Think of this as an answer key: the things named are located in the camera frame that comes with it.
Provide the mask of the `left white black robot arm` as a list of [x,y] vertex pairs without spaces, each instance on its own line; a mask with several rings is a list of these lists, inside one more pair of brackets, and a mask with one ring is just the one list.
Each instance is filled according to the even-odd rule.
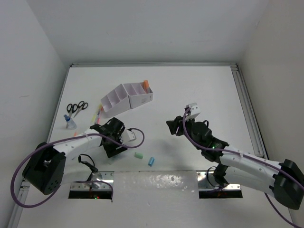
[[55,192],[62,184],[87,181],[98,169],[82,161],[80,155],[100,146],[108,157],[125,151],[121,146],[124,131],[124,123],[114,117],[104,125],[90,126],[74,140],[49,147],[42,143],[43,149],[30,158],[22,176],[45,195]]

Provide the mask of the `orange marker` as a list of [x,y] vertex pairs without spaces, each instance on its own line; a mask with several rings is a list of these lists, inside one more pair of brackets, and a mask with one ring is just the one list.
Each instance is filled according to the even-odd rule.
[[145,92],[146,92],[147,94],[149,94],[149,93],[150,93],[150,86],[149,86],[148,80],[144,80],[144,82],[143,82],[143,87],[144,87]]

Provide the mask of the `green marker cap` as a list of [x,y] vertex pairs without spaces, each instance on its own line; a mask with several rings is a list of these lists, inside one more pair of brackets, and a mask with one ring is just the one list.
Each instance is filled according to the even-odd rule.
[[143,154],[142,154],[142,153],[136,152],[136,153],[134,154],[134,156],[135,156],[135,158],[143,159]]

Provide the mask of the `blue marker cap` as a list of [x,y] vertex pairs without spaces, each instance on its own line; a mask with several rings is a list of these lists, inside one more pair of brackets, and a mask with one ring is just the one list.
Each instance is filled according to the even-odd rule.
[[151,158],[149,159],[148,165],[149,165],[150,167],[153,166],[154,161],[155,161],[155,158],[154,158],[154,157],[151,157]]

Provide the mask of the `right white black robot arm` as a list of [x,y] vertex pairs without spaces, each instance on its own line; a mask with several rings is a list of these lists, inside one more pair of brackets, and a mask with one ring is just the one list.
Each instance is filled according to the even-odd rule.
[[304,174],[294,161],[276,162],[232,149],[227,142],[212,135],[207,120],[184,121],[177,116],[166,124],[172,135],[186,136],[205,159],[218,164],[212,184],[241,184],[271,195],[289,209],[300,208],[304,198]]

